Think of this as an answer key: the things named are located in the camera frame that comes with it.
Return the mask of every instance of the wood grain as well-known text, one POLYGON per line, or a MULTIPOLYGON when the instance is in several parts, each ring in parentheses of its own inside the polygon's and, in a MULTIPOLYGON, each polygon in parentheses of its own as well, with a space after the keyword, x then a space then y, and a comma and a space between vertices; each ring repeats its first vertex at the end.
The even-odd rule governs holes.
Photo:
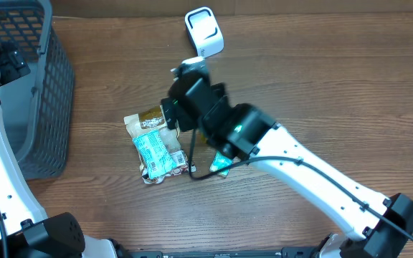
POLYGON ((215 15, 413 11, 413 0, 52 0, 54 14, 73 17, 184 16, 202 6, 215 15))
MULTIPOLYGON (((233 103, 274 116, 354 180, 413 199, 413 13, 225 16, 207 62, 233 103)), ((59 178, 30 181, 50 216, 129 249, 316 245, 336 226, 284 183, 252 168, 148 186, 123 117, 159 104, 169 70, 193 57, 182 18, 54 23, 76 71, 70 154, 59 178)), ((190 133, 180 137, 188 148, 190 133)), ((206 171, 214 151, 201 143, 206 171)), ((413 257, 408 244, 402 257, 413 257)))

